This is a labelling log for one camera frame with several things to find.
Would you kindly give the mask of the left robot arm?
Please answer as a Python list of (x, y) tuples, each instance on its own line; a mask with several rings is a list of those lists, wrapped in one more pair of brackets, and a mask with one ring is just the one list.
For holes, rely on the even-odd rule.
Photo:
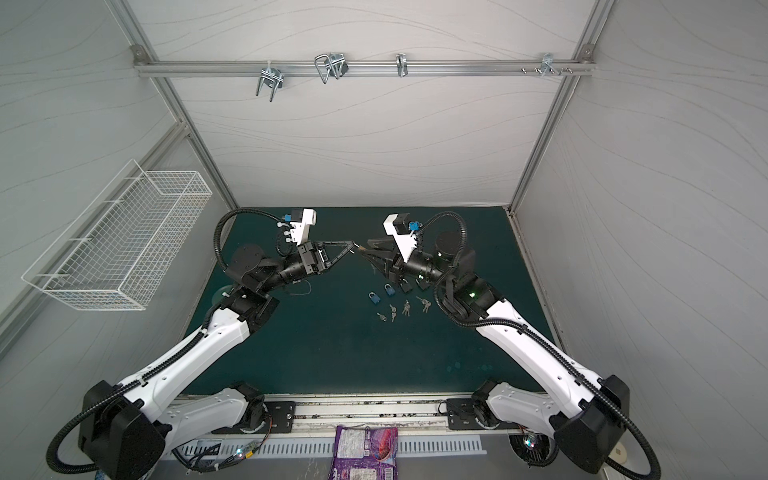
[[(245, 245), (226, 260), (221, 234), (229, 220), (242, 214), (268, 218), (295, 252), (271, 258), (260, 246)], [(214, 229), (213, 250), (218, 267), (234, 281), (234, 290), (206, 312), (192, 334), (154, 362), (115, 385), (94, 385), (83, 397), (81, 412), (49, 443), (48, 468), (62, 475), (100, 471), (111, 479), (146, 476), (179, 430), (177, 424), (160, 420), (178, 394), (266, 324), (279, 304), (272, 290), (333, 266), (324, 243), (309, 239), (315, 223), (315, 210), (307, 208), (282, 217), (254, 207), (224, 214)]]

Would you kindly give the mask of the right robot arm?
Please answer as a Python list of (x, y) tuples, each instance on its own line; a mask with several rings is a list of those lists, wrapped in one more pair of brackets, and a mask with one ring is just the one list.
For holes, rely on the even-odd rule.
[(454, 324), (494, 343), (543, 389), (532, 393), (485, 383), (475, 393), (480, 425), (513, 423), (524, 433), (545, 436), (547, 461), (563, 453), (588, 473), (609, 466), (627, 479), (660, 478), (658, 457), (630, 418), (626, 383), (573, 360), (476, 273), (460, 215), (445, 211), (420, 223), (391, 214), (383, 227), (385, 237), (369, 240), (358, 253), (396, 284), (411, 280), (431, 289), (435, 305)]

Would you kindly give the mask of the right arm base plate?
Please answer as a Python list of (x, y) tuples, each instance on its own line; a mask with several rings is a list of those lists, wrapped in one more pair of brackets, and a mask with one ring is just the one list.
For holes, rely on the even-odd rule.
[(472, 398), (449, 398), (440, 412), (447, 417), (450, 430), (494, 430), (500, 425), (484, 401)]

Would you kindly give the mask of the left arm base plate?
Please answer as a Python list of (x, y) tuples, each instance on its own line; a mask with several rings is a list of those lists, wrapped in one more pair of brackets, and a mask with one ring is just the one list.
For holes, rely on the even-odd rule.
[(290, 433), (296, 403), (293, 401), (251, 402), (243, 417), (228, 432), (231, 434)]

